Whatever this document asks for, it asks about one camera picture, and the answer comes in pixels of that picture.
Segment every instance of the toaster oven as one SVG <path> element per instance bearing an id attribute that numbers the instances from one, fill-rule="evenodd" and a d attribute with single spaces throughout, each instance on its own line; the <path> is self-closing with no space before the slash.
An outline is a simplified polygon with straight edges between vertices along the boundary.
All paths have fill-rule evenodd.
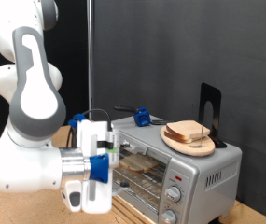
<path id="1" fill-rule="evenodd" d="M 168 147 L 159 125 L 140 128 L 133 117 L 113 125 L 119 129 L 120 159 L 140 153 L 158 164 L 146 173 L 119 167 L 113 174 L 113 189 L 128 182 L 119 196 L 152 221 L 206 224 L 234 206 L 242 159 L 238 147 L 227 144 L 209 156 L 193 157 Z"/>

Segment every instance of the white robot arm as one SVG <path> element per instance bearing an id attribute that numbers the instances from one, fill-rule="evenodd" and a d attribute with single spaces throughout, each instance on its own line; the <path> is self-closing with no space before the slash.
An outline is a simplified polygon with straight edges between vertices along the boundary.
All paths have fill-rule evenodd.
<path id="1" fill-rule="evenodd" d="M 105 213 L 119 165 L 118 131 L 110 122 L 83 120 L 77 148 L 51 143 L 66 115 L 57 92 L 62 76 L 43 45 L 43 30 L 56 20 L 53 0 L 0 0 L 0 52 L 15 64 L 0 67 L 0 95 L 10 103 L 0 138 L 0 191 L 59 189 L 71 211 Z"/>

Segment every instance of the black bookend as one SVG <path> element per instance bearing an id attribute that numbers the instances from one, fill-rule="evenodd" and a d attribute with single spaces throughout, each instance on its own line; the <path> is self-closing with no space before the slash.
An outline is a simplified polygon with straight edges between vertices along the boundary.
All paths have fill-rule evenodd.
<path id="1" fill-rule="evenodd" d="M 201 96 L 200 96 L 200 107 L 199 107 L 199 122 L 202 124 L 204 119 L 205 105 L 209 101 L 213 106 L 213 126 L 209 137 L 214 141 L 216 148 L 225 148 L 227 145 L 218 139 L 218 124 L 219 124 L 219 112 L 220 112 L 220 101 L 222 95 L 220 90 L 212 86 L 202 83 L 201 85 Z"/>

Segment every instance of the wooden surface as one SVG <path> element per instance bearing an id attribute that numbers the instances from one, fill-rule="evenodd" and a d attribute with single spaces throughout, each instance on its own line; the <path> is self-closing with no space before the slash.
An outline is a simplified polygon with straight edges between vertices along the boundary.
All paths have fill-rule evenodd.
<path id="1" fill-rule="evenodd" d="M 64 147 L 69 127 L 62 127 L 53 137 L 53 145 Z M 0 192 L 0 223 L 80 223 L 80 224 L 125 224 L 133 223 L 134 218 L 146 218 L 125 204 L 113 199 L 113 209 L 107 214 L 90 215 L 71 213 L 63 204 L 59 191 L 41 190 L 34 193 L 2 193 Z M 235 203 L 227 217 L 221 218 L 223 224 L 266 224 L 266 217 L 253 209 Z"/>
<path id="2" fill-rule="evenodd" d="M 120 196 L 113 197 L 113 211 L 129 224 L 154 224 L 151 219 L 144 216 Z"/>
<path id="3" fill-rule="evenodd" d="M 200 144 L 200 140 L 194 141 L 192 143 L 181 143 L 177 142 L 171 138 L 168 138 L 164 135 L 164 131 L 166 130 L 166 126 L 161 128 L 161 138 L 172 149 L 175 149 L 181 153 L 190 155 L 190 156 L 208 156 L 215 151 L 215 144 L 209 137 L 204 137 L 202 139 L 202 145 L 204 147 L 193 148 L 190 146 L 198 146 Z"/>

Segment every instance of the control dial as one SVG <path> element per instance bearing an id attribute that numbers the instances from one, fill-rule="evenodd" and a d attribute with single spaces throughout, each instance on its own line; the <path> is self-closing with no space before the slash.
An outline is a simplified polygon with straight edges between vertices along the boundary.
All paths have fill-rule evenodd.
<path id="1" fill-rule="evenodd" d="M 165 196 L 172 202 L 177 203 L 180 200 L 181 193 L 177 187 L 170 187 L 164 192 Z"/>
<path id="2" fill-rule="evenodd" d="M 174 211 L 167 210 L 161 215 L 161 223 L 163 224 L 176 224 L 176 215 Z"/>

